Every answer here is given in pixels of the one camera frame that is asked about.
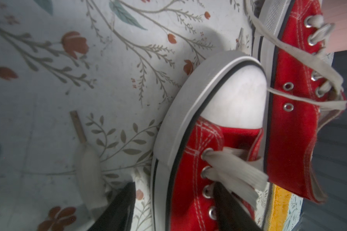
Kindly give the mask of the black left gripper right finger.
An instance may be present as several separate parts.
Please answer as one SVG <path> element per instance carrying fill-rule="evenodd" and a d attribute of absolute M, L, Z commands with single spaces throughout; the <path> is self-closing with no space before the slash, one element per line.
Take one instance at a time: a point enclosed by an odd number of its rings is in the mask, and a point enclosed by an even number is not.
<path fill-rule="evenodd" d="M 213 197 L 220 231 L 261 231 L 241 204 L 219 182 L 214 184 Z"/>

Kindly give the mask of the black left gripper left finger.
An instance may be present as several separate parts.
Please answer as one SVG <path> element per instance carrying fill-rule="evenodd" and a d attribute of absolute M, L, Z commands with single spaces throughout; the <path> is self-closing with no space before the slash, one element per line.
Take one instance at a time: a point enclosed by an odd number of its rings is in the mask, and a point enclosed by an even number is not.
<path fill-rule="evenodd" d="M 128 183 L 88 231 L 131 230 L 136 202 L 136 184 Z"/>

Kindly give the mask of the yellow insole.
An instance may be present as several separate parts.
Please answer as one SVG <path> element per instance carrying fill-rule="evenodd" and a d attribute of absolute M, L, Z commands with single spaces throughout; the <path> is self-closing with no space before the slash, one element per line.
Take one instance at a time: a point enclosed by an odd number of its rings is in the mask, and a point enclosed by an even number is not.
<path fill-rule="evenodd" d="M 292 193 L 277 186 L 273 185 L 272 195 L 270 202 L 270 210 L 266 220 L 267 231 L 282 231 L 284 223 L 287 220 L 287 213 L 289 210 L 289 202 Z"/>

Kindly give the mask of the red sneaker one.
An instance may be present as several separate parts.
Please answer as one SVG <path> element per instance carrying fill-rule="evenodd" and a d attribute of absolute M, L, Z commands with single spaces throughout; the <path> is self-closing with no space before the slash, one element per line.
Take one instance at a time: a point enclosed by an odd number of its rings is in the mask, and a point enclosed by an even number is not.
<path fill-rule="evenodd" d="M 154 144 L 153 230 L 219 231 L 216 182 L 254 220 L 268 183 L 258 154 L 266 96 L 260 62 L 239 51 L 211 56 L 190 74 Z"/>
<path fill-rule="evenodd" d="M 264 170 L 272 184 L 323 203 L 326 194 L 312 168 L 319 130 L 347 108 L 343 78 L 325 62 L 335 25 L 325 21 L 319 1 L 264 1 L 255 16 L 252 54 L 268 85 Z"/>

